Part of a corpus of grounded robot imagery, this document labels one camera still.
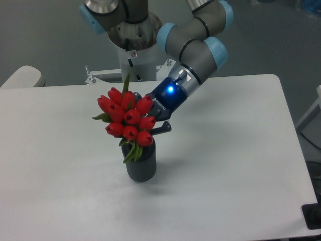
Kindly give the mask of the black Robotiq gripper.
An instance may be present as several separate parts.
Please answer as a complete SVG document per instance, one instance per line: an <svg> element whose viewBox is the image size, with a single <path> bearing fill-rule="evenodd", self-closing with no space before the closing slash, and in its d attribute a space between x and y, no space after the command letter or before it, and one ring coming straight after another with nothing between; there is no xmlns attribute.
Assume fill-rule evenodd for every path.
<svg viewBox="0 0 321 241"><path fill-rule="evenodd" d="M138 92L134 92L135 102L142 99ZM172 130L171 124L168 121L172 113L187 99L183 89L176 85L174 79L166 77L152 92L148 93L153 102L151 109L147 112L148 115L154 116L156 121L164 121L163 125L150 130L152 136L168 133Z"/></svg>

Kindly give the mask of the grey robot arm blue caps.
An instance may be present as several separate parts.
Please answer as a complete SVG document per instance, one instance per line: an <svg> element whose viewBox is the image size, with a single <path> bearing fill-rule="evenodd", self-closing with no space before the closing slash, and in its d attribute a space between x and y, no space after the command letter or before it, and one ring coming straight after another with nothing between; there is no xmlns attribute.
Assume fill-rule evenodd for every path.
<svg viewBox="0 0 321 241"><path fill-rule="evenodd" d="M148 9L148 1L85 1L79 8L97 34L107 34L117 48L122 78L155 80L155 49L166 52L175 64L150 93L149 114L163 122L152 135L169 132L172 113L228 59L216 35L229 28L234 13L226 1L188 1L192 19L185 25L163 24Z"/></svg>

